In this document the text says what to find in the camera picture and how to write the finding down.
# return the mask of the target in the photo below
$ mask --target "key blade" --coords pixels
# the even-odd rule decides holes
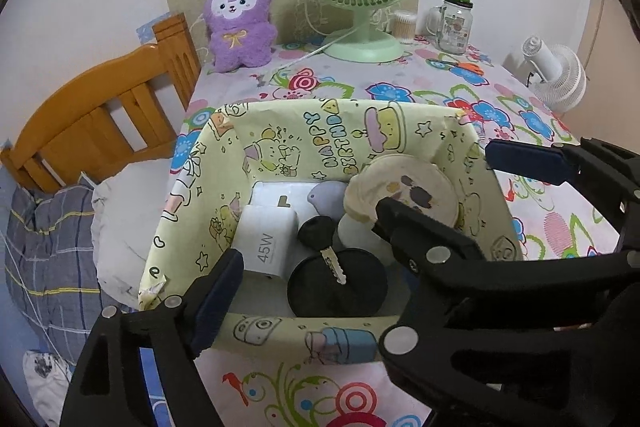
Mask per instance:
[[[340,263],[338,262],[338,256],[335,254],[333,248],[326,248],[320,252],[322,254],[322,258],[326,265],[333,272],[338,283],[344,285],[347,284],[347,276],[342,271],[342,267],[340,267]]]

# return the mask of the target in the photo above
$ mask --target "yellow stripe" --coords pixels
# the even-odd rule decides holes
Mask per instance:
[[[22,219],[22,216],[20,214],[18,214],[14,209],[11,209],[11,213],[14,214],[15,218],[18,219],[18,221],[20,221],[22,223],[24,229],[27,230],[27,232],[41,233],[41,234],[44,234],[44,235],[49,235],[49,233],[53,232],[56,229],[56,227],[60,223],[62,223],[67,217],[71,217],[71,216],[93,216],[95,214],[94,211],[91,211],[91,212],[69,212],[68,214],[65,214],[59,220],[57,220],[54,223],[53,227],[49,227],[48,229],[45,229],[45,230],[35,230],[35,229],[30,229],[29,227],[27,227],[27,224]]]
[[[44,297],[45,295],[59,295],[61,293],[100,293],[100,289],[98,288],[53,288],[50,290],[44,290],[44,292],[38,292],[36,290],[30,290],[29,288],[27,288],[27,286],[16,279],[15,275],[11,273],[11,270],[9,270],[8,266],[5,265],[4,270],[11,276],[11,279],[13,279],[14,282],[18,286],[20,286],[20,288],[26,290],[29,295],[35,295],[36,297]]]

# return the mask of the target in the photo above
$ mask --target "fan stand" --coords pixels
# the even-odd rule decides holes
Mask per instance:
[[[353,13],[353,28],[357,28],[351,35],[334,42],[324,50],[326,55],[350,62],[391,62],[402,57],[402,44],[388,33],[375,29],[371,23],[373,10],[359,9]],[[338,30],[330,34],[324,44],[329,44],[352,31]]]

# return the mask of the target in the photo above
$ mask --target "beige wall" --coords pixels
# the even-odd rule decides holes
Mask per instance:
[[[578,56],[587,91],[564,123],[577,136],[640,153],[640,42],[618,0],[591,0]]]

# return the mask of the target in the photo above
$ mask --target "beige round pouch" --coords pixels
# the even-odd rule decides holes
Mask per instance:
[[[383,198],[401,201],[448,227],[458,220],[458,197],[449,179],[434,164],[414,156],[390,154],[373,160],[349,182],[344,209],[373,227],[376,205]]]

